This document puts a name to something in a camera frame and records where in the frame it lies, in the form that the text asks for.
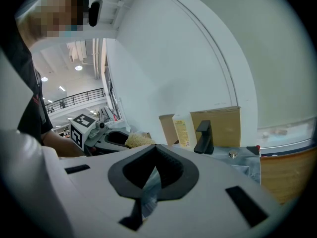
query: ceiling light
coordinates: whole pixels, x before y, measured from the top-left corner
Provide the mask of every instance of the ceiling light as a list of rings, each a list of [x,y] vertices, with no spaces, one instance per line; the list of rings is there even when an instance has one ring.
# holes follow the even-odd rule
[[[78,65],[78,66],[75,67],[75,70],[82,70],[82,69],[83,69],[83,67],[80,66],[80,65]]]

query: yellow sponge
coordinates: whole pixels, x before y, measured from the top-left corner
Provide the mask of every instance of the yellow sponge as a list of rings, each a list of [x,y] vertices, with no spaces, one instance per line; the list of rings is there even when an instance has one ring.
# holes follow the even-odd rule
[[[151,144],[155,144],[155,141],[153,139],[150,139],[148,137],[144,137],[140,134],[137,133],[131,133],[127,139],[127,141],[125,141],[124,145],[131,147],[131,148],[135,148],[141,145],[151,145]]]

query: black shirt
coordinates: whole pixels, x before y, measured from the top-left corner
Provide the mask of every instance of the black shirt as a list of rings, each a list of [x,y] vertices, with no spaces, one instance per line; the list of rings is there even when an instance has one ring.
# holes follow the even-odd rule
[[[6,23],[9,24],[9,28],[1,41],[2,49],[13,68],[33,92],[18,130],[33,136],[42,143],[41,134],[51,130],[53,126],[43,101],[41,76],[34,69],[31,52],[19,34],[15,19],[8,20]]]

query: metal bolt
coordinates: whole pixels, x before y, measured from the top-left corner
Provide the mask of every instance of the metal bolt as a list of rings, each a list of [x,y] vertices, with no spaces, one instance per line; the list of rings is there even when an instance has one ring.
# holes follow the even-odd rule
[[[230,150],[229,151],[229,157],[231,157],[232,159],[234,159],[235,157],[237,157],[237,151],[236,150]]]

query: brown box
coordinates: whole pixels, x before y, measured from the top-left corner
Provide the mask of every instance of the brown box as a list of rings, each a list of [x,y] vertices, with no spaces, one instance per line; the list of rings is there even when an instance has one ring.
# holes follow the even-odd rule
[[[178,140],[172,120],[173,115],[159,117],[168,145]],[[210,120],[215,146],[240,146],[240,107],[191,112],[191,115],[195,130],[201,121]],[[200,137],[201,132],[196,132],[197,141]]]

